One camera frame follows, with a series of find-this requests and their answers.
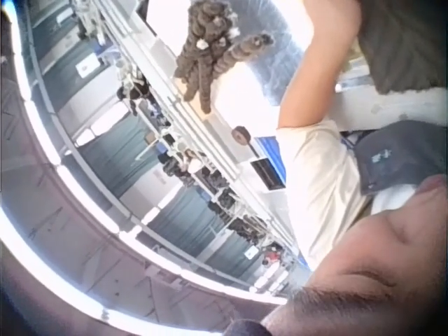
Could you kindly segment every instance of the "dark gray bag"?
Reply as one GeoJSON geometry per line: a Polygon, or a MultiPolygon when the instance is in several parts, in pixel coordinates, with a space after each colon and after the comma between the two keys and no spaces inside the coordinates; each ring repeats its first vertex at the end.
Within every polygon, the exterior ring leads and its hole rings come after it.
{"type": "Polygon", "coordinates": [[[363,195],[419,185],[426,177],[447,173],[447,128],[402,120],[361,139],[354,153],[363,195]]]}

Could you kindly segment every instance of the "white shirt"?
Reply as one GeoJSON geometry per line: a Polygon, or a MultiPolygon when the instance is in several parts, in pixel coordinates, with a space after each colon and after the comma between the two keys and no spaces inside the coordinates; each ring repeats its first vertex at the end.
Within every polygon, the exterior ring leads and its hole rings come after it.
{"type": "MultiPolygon", "coordinates": [[[[361,195],[356,159],[341,143],[334,121],[279,129],[276,137],[286,168],[290,222],[300,251],[315,270],[369,199],[361,195]]],[[[384,190],[375,196],[372,213],[397,209],[413,193],[410,185],[384,190]]]]}

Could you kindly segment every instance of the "hand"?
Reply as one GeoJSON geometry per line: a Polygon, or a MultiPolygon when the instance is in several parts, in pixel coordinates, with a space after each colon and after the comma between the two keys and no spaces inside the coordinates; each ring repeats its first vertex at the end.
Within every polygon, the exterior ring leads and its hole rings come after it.
{"type": "Polygon", "coordinates": [[[314,38],[352,44],[361,26],[358,0],[303,0],[314,26],[314,38]]]}

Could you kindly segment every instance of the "sleeve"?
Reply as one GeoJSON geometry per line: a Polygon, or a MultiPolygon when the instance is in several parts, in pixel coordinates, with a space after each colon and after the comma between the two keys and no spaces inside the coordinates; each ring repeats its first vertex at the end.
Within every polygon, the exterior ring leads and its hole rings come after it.
{"type": "Polygon", "coordinates": [[[297,244],[312,270],[349,229],[366,202],[354,156],[336,124],[277,131],[297,244]]]}

